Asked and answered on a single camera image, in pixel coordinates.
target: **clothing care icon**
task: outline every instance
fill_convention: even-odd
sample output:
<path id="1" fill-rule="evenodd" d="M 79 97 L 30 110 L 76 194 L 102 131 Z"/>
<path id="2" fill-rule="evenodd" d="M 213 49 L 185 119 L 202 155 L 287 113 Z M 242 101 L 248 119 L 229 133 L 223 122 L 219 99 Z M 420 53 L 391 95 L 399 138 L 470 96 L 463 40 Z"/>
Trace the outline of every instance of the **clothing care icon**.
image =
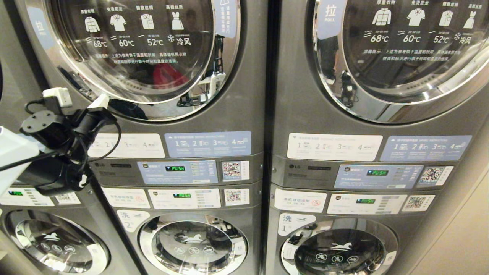
<path id="1" fill-rule="evenodd" d="M 446 10 L 442 13 L 442 18 L 440 19 L 440 26 L 447 27 L 450 26 L 452 22 L 453 12 L 450 10 Z"/>
<path id="2" fill-rule="evenodd" d="M 418 8 L 412 10 L 407 18 L 409 19 L 410 26 L 419 26 L 421 24 L 421 20 L 424 20 L 426 16 L 424 14 L 424 10 Z"/>
<path id="3" fill-rule="evenodd" d="M 392 12 L 387 8 L 382 8 L 375 14 L 372 25 L 385 26 L 391 23 Z"/>
<path id="4" fill-rule="evenodd" d="M 179 12 L 172 12 L 173 21 L 172 21 L 172 30 L 183 30 L 182 20 L 180 20 Z"/>
<path id="5" fill-rule="evenodd" d="M 473 29 L 474 28 L 475 15 L 476 14 L 477 14 L 476 11 L 471 11 L 470 12 L 470 17 L 465 22 L 464 29 Z"/>
<path id="6" fill-rule="evenodd" d="M 126 23 L 126 20 L 121 15 L 114 14 L 111 16 L 111 25 L 114 26 L 115 31 L 125 31 L 124 25 Z"/>
<path id="7" fill-rule="evenodd" d="M 92 16 L 88 16 L 87 18 L 85 18 L 85 29 L 87 30 L 87 32 L 100 31 L 97 20 L 95 20 L 95 18 L 93 18 Z"/>
<path id="8" fill-rule="evenodd" d="M 143 14 L 141 15 L 141 21 L 143 22 L 144 29 L 154 29 L 155 23 L 153 22 L 153 16 L 151 14 Z"/>

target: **black cable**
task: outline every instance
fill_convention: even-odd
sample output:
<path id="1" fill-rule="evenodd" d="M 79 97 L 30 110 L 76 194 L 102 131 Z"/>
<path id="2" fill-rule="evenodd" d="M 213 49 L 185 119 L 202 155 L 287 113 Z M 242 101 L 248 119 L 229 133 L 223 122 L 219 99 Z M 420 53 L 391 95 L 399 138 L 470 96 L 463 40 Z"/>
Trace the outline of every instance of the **black cable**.
<path id="1" fill-rule="evenodd" d="M 32 104 L 43 104 L 43 103 L 44 103 L 44 98 L 29 101 L 29 102 L 27 102 L 27 103 L 24 105 L 24 110 L 25 110 L 25 111 L 26 111 L 28 114 L 33 115 L 33 114 L 35 114 L 35 113 L 29 109 L 29 106 L 30 106 L 30 105 L 32 105 Z"/>
<path id="2" fill-rule="evenodd" d="M 8 164 L 8 165 L 5 165 L 5 166 L 0 167 L 0 172 L 1 171 L 4 171 L 4 170 L 7 170 L 7 169 L 10 169 L 10 168 L 14 168 L 14 167 L 19 166 L 19 165 L 22 165 L 22 164 L 26 164 L 28 162 L 47 159 L 47 158 L 52 157 L 52 156 L 55 156 L 57 154 L 58 154 L 58 152 L 51 152 L 51 153 L 37 155 L 35 157 L 31 157 L 31 158 L 28 158 L 28 159 L 20 160 L 18 162 L 14 162 L 14 163 L 11 163 L 11 164 Z"/>
<path id="3" fill-rule="evenodd" d="M 114 147 L 112 147 L 112 149 L 108 153 L 106 153 L 105 155 L 103 155 L 97 159 L 90 160 L 90 161 L 88 161 L 88 163 L 105 159 L 108 155 L 112 154 L 112 152 L 117 148 L 117 146 L 119 145 L 119 142 L 121 141 L 121 138 L 122 138 L 122 129 L 121 129 L 121 126 L 119 125 L 119 123 L 117 123 L 117 121 L 115 121 L 114 124 L 117 128 L 117 134 L 118 134 L 117 142 L 115 143 Z"/>

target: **round glass door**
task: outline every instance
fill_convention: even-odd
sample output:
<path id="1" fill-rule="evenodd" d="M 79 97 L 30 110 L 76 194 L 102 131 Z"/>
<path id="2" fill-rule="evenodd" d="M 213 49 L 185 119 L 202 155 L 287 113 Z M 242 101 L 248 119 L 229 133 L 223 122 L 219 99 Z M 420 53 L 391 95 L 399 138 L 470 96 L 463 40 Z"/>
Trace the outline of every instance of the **round glass door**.
<path id="1" fill-rule="evenodd" d="M 487 64 L 488 27 L 484 0 L 320 0 L 313 50 L 323 85 L 341 108 L 375 122 L 413 122 L 434 114 L 396 112 L 425 105 L 439 114 L 477 92 L 460 87 Z M 446 96 L 444 106 L 434 103 Z"/>
<path id="2" fill-rule="evenodd" d="M 146 258 L 172 275 L 227 275 L 246 257 L 247 243 L 232 224 L 212 216 L 179 214 L 152 219 L 141 230 Z"/>
<path id="3" fill-rule="evenodd" d="M 59 43 L 46 53 L 79 92 L 105 93 L 138 120 L 193 114 L 222 89 L 240 34 L 239 0 L 26 0 Z"/>
<path id="4" fill-rule="evenodd" d="M 72 221 L 20 210 L 9 213 L 6 224 L 21 250 L 60 274 L 99 275 L 109 262 L 102 241 Z"/>
<path id="5" fill-rule="evenodd" d="M 386 226 L 338 219 L 296 231 L 282 247 L 282 262 L 290 274 L 382 274 L 396 250 L 397 239 Z"/>

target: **gray appliance panel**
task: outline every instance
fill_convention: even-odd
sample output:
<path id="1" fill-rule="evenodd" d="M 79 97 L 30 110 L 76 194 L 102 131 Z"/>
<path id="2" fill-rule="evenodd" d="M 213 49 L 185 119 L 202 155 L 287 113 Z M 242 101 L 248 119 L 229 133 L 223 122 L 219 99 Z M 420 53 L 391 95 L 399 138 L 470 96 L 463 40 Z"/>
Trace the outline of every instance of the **gray appliance panel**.
<path id="1" fill-rule="evenodd" d="M 319 190 L 349 190 L 350 187 L 335 186 L 336 178 L 341 165 L 378 165 L 378 166 L 400 166 L 414 165 L 424 167 L 446 167 L 454 166 L 445 184 L 450 184 L 450 179 L 456 173 L 458 161 L 447 162 L 349 162 L 349 161 L 325 161 L 325 160 L 295 160 L 273 156 L 272 182 L 283 187 L 307 188 Z M 442 189 L 444 185 L 418 184 L 419 176 L 410 191 L 423 189 Z M 371 188 L 355 188 L 358 191 L 373 191 Z"/>
<path id="2" fill-rule="evenodd" d="M 28 187 L 26 185 L 15 185 L 13 187 Z M 97 195 L 90 186 L 85 187 L 80 192 L 76 193 L 81 204 L 76 205 L 60 205 L 55 198 L 52 198 L 55 206 L 53 207 L 35 207 L 35 206 L 4 206 L 0 205 L 2 209 L 0 223 L 2 225 L 1 230 L 8 235 L 8 231 L 5 228 L 5 219 L 9 212 L 15 210 L 35 210 L 43 211 L 49 214 L 57 215 L 62 218 L 69 219 L 90 232 L 98 236 L 104 244 L 107 246 L 110 255 L 111 262 L 101 275 L 109 274 L 121 274 L 121 275 L 133 275 L 140 274 L 138 268 L 134 264 L 134 260 L 130 256 L 128 249 L 121 240 L 121 237 L 117 234 L 115 225 L 109 218 L 109 214 L 105 211 L 105 207 L 98 200 Z M 53 272 L 46 266 L 34 262 L 33 263 L 43 271 L 43 274 L 55 275 L 57 272 Z"/>
<path id="3" fill-rule="evenodd" d="M 150 186 L 146 189 L 163 189 L 159 187 L 153 188 Z M 138 222 L 137 227 L 134 232 L 125 231 L 129 242 L 132 247 L 136 251 L 136 254 L 140 261 L 142 262 L 145 270 L 149 274 L 159 274 L 161 271 L 153 266 L 144 256 L 141 249 L 139 248 L 139 231 L 141 227 L 149 220 L 158 217 L 160 215 L 169 214 L 169 213 L 197 213 L 197 214 L 205 214 L 218 217 L 223 219 L 234 226 L 236 226 L 241 232 L 243 232 L 244 236 L 248 242 L 248 254 L 246 259 L 241 264 L 241 266 L 233 272 L 236 275 L 248 275 L 248 274 L 258 274 L 259 266 L 261 262 L 261 217 L 262 217 L 262 183 L 254 183 L 254 184 L 240 184 L 240 185 L 232 185 L 232 186 L 219 186 L 220 194 L 221 194 L 221 208 L 214 209 L 134 209 L 134 208 L 120 208 L 120 207 L 112 207 L 113 211 L 117 213 L 118 210 L 134 210 L 134 211 L 143 211 L 149 214 L 148 218 L 141 220 Z M 229 188 L 249 188 L 250 189 L 250 204 L 246 206 L 225 206 L 223 190 Z M 180 189 L 190 189 L 189 187 L 181 187 Z"/>
<path id="4" fill-rule="evenodd" d="M 229 161 L 249 161 L 249 179 L 241 180 L 239 183 L 253 183 L 261 180 L 263 174 L 263 153 L 245 157 L 228 157 L 228 158 L 202 158 L 202 159 L 158 159 L 158 160 L 139 160 L 139 159 L 103 159 L 90 164 L 98 181 L 102 185 L 117 185 L 117 186 L 146 186 L 143 176 L 138 167 L 138 161 L 148 163 L 153 161 L 171 161 L 178 163 L 179 161 L 215 161 L 217 166 L 217 178 L 219 184 L 234 184 L 235 181 L 226 181 L 223 174 L 223 162 Z M 207 186 L 215 183 L 181 183 L 179 186 Z M 176 185 L 175 182 L 161 183 L 161 186 Z"/>

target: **washing machine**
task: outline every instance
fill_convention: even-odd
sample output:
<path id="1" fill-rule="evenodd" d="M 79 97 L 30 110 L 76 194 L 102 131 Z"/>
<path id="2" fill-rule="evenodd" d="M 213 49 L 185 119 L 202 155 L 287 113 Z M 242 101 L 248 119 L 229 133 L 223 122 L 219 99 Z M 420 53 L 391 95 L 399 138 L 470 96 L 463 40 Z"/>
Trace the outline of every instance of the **washing machine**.
<path id="1" fill-rule="evenodd" d="M 109 158 L 92 163 L 102 185 L 144 186 L 142 162 L 161 159 L 212 160 L 220 175 L 223 161 L 238 160 L 250 171 L 242 183 L 261 180 L 266 1 L 16 4 L 52 87 L 68 87 L 76 108 L 110 97 L 121 138 L 108 126 L 89 149 L 100 158 L 120 140 Z"/>
<path id="2" fill-rule="evenodd" d="M 45 197 L 17 183 L 0 197 L 1 229 L 43 274 L 141 274 L 101 199 L 91 186 Z"/>
<path id="3" fill-rule="evenodd" d="M 148 274 L 258 274 L 262 183 L 103 187 Z"/>
<path id="4" fill-rule="evenodd" d="M 270 215 L 374 221 L 394 233 L 399 255 L 413 242 L 412 216 L 420 225 L 445 185 L 464 184 L 451 177 L 487 120 L 488 3 L 283 1 L 279 10 Z M 391 195 L 400 206 L 386 210 Z M 269 221 L 266 274 L 294 274 L 275 263 L 280 221 Z M 323 239 L 312 253 L 334 246 Z M 340 272 L 347 259 L 321 261 L 299 272 Z"/>

